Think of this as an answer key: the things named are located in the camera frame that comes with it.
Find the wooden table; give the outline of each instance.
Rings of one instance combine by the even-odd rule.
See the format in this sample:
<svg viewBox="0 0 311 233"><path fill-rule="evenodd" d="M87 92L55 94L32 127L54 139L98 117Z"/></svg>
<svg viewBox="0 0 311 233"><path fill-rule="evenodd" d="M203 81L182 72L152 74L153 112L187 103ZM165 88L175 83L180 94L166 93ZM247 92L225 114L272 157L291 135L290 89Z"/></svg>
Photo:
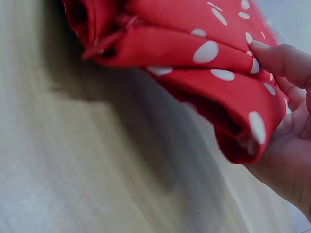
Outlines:
<svg viewBox="0 0 311 233"><path fill-rule="evenodd" d="M53 0L0 0L1 233L292 233L287 204L135 70L80 61Z"/></svg>

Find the finger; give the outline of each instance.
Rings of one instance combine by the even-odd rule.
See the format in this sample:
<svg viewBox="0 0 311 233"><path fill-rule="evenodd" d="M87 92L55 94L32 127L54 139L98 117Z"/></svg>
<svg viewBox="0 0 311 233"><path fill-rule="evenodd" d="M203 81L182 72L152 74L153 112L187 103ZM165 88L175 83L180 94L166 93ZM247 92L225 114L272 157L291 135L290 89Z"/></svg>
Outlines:
<svg viewBox="0 0 311 233"><path fill-rule="evenodd" d="M311 56L291 45L268 47L253 41L251 50L261 66L278 76L286 77L293 85L307 89L311 85Z"/></svg>
<svg viewBox="0 0 311 233"><path fill-rule="evenodd" d="M291 84L286 78L276 76L276 83L289 99L289 109L295 111L306 100L306 90Z"/></svg>
<svg viewBox="0 0 311 233"><path fill-rule="evenodd" d="M290 109L296 110L306 98L306 91L297 86L308 88L307 82L310 82L311 74L311 56L289 45L269 47L258 41L253 41L251 50L261 66L276 75L279 88L289 98Z"/></svg>

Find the red cloth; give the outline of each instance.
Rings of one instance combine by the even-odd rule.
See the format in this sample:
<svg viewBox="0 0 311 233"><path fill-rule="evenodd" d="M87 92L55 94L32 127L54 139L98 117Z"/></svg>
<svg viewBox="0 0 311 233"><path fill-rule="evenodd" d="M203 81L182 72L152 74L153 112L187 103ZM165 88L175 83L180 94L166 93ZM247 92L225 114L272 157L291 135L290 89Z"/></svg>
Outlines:
<svg viewBox="0 0 311 233"><path fill-rule="evenodd" d="M248 0L63 0L84 59L141 67L215 126L233 163L257 161L286 113L287 98L249 51L276 45Z"/></svg>

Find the folded cloth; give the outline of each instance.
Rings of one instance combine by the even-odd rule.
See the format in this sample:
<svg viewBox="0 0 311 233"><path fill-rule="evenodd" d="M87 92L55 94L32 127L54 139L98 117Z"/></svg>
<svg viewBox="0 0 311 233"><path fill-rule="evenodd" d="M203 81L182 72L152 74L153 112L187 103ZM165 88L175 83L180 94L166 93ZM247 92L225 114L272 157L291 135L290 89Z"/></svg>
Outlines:
<svg viewBox="0 0 311 233"><path fill-rule="evenodd" d="M140 67L214 124L233 163L253 163L288 99L249 51L276 40L249 0L62 0L83 59Z"/></svg>

